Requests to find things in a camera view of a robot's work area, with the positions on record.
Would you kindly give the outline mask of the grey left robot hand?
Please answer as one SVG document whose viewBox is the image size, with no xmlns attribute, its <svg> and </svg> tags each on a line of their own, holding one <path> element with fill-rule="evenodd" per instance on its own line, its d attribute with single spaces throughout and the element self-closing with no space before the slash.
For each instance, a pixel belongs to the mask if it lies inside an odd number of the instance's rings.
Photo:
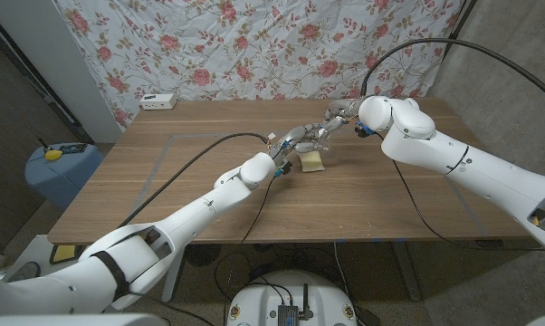
<svg viewBox="0 0 545 326">
<path fill-rule="evenodd" d="M 303 172 L 317 172 L 325 169 L 320 152 L 329 148 L 320 140 L 319 131 L 322 125 L 311 123 L 296 127 L 287 132 L 277 143 L 270 146 L 269 156 L 274 161 L 277 171 L 275 176 L 287 175 L 292 163 L 287 159 L 295 151 L 300 160 Z"/>
</svg>

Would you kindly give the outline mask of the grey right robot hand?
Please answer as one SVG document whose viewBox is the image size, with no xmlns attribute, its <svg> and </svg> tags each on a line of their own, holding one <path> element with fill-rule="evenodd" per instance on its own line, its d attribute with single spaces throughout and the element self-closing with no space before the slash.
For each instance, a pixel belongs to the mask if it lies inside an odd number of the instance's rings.
<svg viewBox="0 0 545 326">
<path fill-rule="evenodd" d="M 326 140 L 333 131 L 354 120 L 359 114 L 359 107 L 363 101 L 363 98 L 331 101 L 319 131 L 320 140 Z"/>
</svg>

